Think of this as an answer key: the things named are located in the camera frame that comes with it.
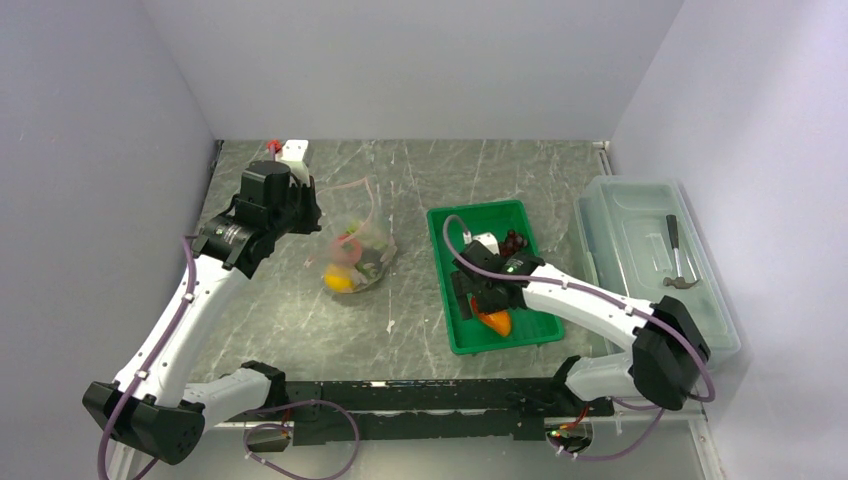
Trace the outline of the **clear zip top bag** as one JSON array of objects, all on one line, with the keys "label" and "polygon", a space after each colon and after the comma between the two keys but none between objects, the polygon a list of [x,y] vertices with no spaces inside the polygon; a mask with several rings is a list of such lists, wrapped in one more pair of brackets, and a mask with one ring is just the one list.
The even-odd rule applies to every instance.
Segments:
[{"label": "clear zip top bag", "polygon": [[374,175],[317,192],[322,215],[304,267],[336,294],[365,290],[387,273],[397,245]]}]

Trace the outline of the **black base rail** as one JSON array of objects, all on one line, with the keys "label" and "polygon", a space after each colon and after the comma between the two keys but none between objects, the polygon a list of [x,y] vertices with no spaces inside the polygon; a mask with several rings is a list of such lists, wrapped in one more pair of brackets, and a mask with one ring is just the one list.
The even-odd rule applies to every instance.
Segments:
[{"label": "black base rail", "polygon": [[582,401],[548,378],[290,381],[275,407],[235,421],[284,420],[297,446],[335,441],[510,437],[540,441],[557,421],[610,417],[609,400]]}]

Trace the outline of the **clear plastic storage box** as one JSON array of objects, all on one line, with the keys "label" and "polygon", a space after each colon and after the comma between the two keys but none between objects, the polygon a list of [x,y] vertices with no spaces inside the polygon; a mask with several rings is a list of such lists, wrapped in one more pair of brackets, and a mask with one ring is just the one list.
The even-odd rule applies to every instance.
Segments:
[{"label": "clear plastic storage box", "polygon": [[[665,287],[674,260],[665,217],[677,217],[688,290]],[[692,315],[717,370],[741,342],[678,184],[626,176],[595,177],[574,202],[569,224],[572,276],[632,298],[670,295]]]}]

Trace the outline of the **pink peach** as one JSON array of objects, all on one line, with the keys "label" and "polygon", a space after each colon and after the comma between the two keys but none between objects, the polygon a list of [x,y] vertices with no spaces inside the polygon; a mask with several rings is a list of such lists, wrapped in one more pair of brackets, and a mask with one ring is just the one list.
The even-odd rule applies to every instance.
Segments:
[{"label": "pink peach", "polygon": [[356,265],[362,258],[363,247],[357,238],[341,235],[331,244],[331,259],[339,265]]}]

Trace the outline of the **small hammer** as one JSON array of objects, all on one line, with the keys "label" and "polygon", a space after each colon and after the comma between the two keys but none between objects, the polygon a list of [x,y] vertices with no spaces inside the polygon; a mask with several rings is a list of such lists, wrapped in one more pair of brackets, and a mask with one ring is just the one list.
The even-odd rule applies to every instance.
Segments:
[{"label": "small hammer", "polygon": [[665,277],[663,279],[663,285],[665,287],[672,287],[677,290],[691,289],[699,282],[699,280],[695,279],[694,281],[688,281],[683,276],[682,258],[680,251],[680,234],[677,217],[673,214],[669,214],[665,217],[665,219],[668,230],[669,244],[673,254],[675,276]]}]

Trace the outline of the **green plastic tray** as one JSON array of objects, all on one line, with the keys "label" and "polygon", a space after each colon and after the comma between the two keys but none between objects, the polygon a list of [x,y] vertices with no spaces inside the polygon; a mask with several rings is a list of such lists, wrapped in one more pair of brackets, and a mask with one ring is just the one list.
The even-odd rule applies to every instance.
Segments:
[{"label": "green plastic tray", "polygon": [[520,249],[524,256],[536,256],[538,249],[525,206],[519,200],[434,208],[427,212],[452,352],[476,355],[563,339],[562,321],[552,314],[526,309],[518,300],[516,285],[480,275],[455,260],[449,245],[485,270],[500,272],[506,265],[498,247],[489,253],[474,246],[467,253],[463,226],[457,221],[451,222],[448,234],[444,235],[445,220],[451,215],[458,216],[473,235],[493,234],[498,244],[510,233],[517,234],[524,240]]}]

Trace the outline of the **yellow lemon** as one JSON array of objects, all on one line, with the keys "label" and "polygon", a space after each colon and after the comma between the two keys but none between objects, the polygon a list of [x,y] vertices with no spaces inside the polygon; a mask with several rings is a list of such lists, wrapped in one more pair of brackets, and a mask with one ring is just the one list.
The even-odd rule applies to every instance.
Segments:
[{"label": "yellow lemon", "polygon": [[355,271],[336,264],[329,264],[324,270],[324,285],[336,293],[353,293],[357,289]]}]

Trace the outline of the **dark purple grapes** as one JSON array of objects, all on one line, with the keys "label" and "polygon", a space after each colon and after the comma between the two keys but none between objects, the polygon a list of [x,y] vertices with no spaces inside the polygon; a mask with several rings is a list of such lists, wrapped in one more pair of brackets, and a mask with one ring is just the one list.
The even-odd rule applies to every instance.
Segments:
[{"label": "dark purple grapes", "polygon": [[504,258],[511,257],[529,247],[529,241],[520,232],[508,230],[502,241],[498,242],[499,255]]}]

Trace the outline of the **red orange mango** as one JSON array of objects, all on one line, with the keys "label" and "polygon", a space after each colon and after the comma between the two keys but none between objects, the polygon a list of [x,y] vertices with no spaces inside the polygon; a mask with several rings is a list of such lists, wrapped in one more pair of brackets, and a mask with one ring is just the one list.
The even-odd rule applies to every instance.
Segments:
[{"label": "red orange mango", "polygon": [[478,308],[478,302],[475,297],[470,300],[470,306],[473,315],[486,327],[494,331],[501,337],[508,337],[512,332],[512,318],[506,310],[501,310],[493,313],[483,313]]}]

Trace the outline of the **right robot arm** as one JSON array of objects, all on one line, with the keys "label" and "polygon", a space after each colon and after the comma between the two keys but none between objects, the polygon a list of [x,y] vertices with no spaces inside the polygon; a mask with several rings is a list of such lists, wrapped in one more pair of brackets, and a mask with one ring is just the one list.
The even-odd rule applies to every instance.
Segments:
[{"label": "right robot arm", "polygon": [[686,306],[615,294],[523,252],[505,258],[479,241],[455,252],[479,312],[518,308],[554,315],[610,341],[620,353],[564,362],[551,388],[557,411],[574,415],[588,402],[641,397],[677,411],[689,400],[712,402],[711,352]]}]

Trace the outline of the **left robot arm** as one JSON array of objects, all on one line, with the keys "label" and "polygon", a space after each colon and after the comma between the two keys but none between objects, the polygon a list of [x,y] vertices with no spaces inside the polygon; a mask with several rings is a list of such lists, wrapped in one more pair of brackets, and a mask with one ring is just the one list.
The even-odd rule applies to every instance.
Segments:
[{"label": "left robot arm", "polygon": [[228,207],[183,241],[186,270],[142,346],[110,382],[93,382],[82,403],[102,430],[98,474],[116,442],[169,465],[182,462],[210,427],[245,412],[264,420],[287,406],[283,371],[248,361],[208,383],[189,376],[231,297],[285,234],[320,231],[315,182],[302,160],[252,162]]}]

